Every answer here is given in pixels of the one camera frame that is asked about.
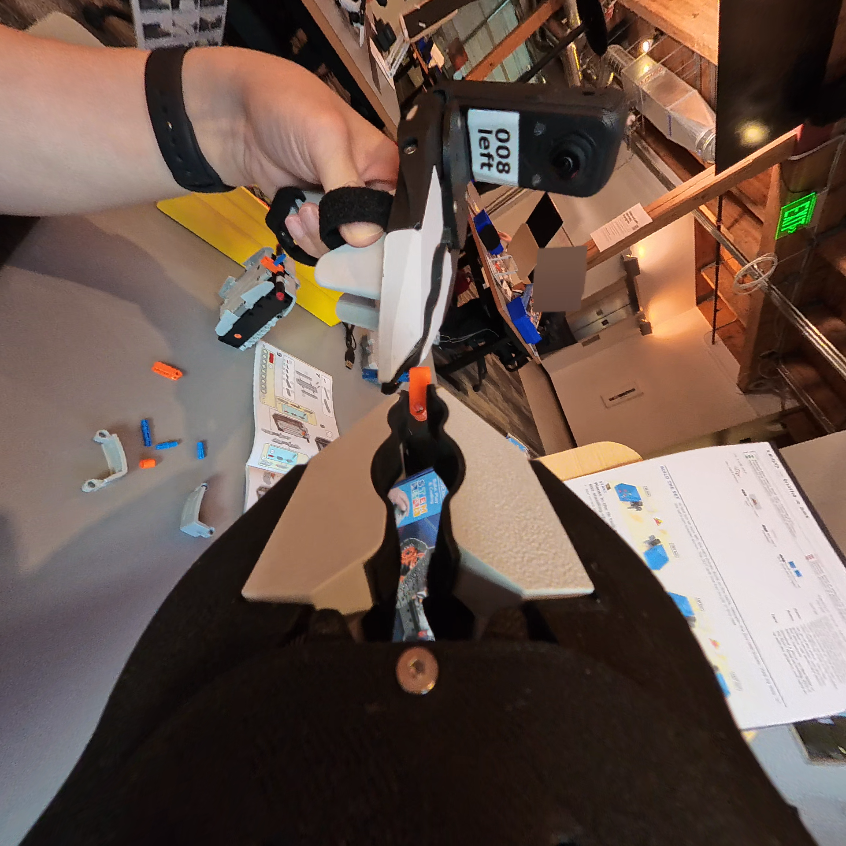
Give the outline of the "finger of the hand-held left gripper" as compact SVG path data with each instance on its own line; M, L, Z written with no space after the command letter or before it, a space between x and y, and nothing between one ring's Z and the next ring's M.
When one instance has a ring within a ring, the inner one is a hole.
M449 308L454 277L455 253L439 245L428 269L407 278L397 312L397 376L429 356Z
M386 236L378 324L384 392L393 392L400 375L427 359L445 310L442 186L435 167L427 187L420 226Z

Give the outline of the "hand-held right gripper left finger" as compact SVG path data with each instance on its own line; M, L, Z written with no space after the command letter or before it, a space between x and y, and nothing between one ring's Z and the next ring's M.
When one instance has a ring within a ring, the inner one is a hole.
M387 397L303 468L242 589L248 601L393 615L399 552L388 492L404 474L406 391Z

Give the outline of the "person's left forearm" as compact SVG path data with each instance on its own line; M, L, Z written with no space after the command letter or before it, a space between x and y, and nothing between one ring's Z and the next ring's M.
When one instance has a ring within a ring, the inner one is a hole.
M182 193L147 109L147 52L1 30L3 215L85 214Z

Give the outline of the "person's left hand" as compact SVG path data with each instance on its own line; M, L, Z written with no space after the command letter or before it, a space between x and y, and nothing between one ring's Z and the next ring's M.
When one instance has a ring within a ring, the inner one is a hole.
M193 48L182 69L196 141L221 181L393 191L394 141L321 79L291 61L242 48Z

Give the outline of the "wooden workbench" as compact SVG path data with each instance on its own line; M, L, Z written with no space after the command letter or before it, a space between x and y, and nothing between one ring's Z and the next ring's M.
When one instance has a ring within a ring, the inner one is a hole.
M540 363L537 345L523 342L509 318L506 306L514 297L530 289L539 251L557 243L562 218L550 196L541 191L498 188L481 195L477 187L470 184L466 199L471 214L471 235L478 248L484 280L492 291L497 310L513 334L515 344L523 348L523 355ZM475 232L473 216L481 209L488 213L500 233L504 248L500 256L489 255ZM534 307L532 298L527 308L537 327L542 313Z

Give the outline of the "blue toy set booklet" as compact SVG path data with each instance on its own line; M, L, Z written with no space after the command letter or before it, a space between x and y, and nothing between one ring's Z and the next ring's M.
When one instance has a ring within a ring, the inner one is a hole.
M388 493L394 509L400 555L394 642L434 639L423 601L428 595L428 568L437 543L442 505L448 493L448 488L432 469L398 481Z

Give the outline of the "tan cardboard piece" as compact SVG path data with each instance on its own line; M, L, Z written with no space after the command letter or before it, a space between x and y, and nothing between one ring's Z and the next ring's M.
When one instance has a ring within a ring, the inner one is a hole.
M641 460L637 451L623 444L602 441L551 453L533 460L533 463L542 464L560 481L569 481Z

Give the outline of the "white instruction booklet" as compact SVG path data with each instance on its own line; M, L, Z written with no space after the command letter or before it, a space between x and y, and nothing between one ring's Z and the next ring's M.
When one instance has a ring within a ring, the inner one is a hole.
M245 510L338 436L333 377L265 341L256 345L253 400Z

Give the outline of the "grey curved brick panel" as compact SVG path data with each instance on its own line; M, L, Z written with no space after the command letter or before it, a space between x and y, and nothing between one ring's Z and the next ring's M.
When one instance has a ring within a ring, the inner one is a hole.
M98 492L114 481L123 478L129 471L125 451L119 436L107 430L100 429L92 438L99 444L108 464L109 473L102 479L90 479L80 488L82 492Z
M188 495L179 522L179 529L184 534L202 539L211 539L215 535L214 527L200 519L201 504L207 489L208 484L204 482Z

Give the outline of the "grey black brick assembly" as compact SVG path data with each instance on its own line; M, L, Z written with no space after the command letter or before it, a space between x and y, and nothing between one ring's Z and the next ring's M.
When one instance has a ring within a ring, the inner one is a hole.
M224 344L246 350L293 309L300 284L289 273L284 252L259 249L238 277L219 291L223 303L215 332Z

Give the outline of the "white paper sign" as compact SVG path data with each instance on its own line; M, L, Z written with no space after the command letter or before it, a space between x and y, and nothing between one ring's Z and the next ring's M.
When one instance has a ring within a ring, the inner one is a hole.
M652 223L644 207L637 203L590 233L590 239L600 251L620 245L624 239Z

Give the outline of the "yellow folder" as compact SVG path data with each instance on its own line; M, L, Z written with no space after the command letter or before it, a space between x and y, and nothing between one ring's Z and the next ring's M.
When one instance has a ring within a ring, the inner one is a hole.
M156 206L241 265L259 248L275 247L278 242L266 225L268 204L245 187L224 194L192 194L161 200ZM300 285L297 304L329 326L338 324L336 305L341 293L318 285L312 267L291 258L286 259L285 267Z

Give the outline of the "black wristband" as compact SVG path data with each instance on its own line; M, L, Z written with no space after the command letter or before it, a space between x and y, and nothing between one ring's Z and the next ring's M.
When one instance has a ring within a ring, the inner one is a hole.
M183 67L190 46L154 49L144 68L145 101L158 149L174 182L191 193L222 194L226 185L197 142L185 108Z

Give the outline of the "green exit sign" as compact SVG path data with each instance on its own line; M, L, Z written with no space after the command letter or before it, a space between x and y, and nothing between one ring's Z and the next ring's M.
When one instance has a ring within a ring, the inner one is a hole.
M779 240L810 226L816 212L818 194L810 191L790 200L779 211L775 239Z

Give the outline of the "metal air duct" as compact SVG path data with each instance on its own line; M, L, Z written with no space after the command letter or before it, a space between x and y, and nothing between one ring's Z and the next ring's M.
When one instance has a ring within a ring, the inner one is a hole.
M697 90L646 54L635 58L610 45L605 57L646 120L704 163L715 163L716 114Z

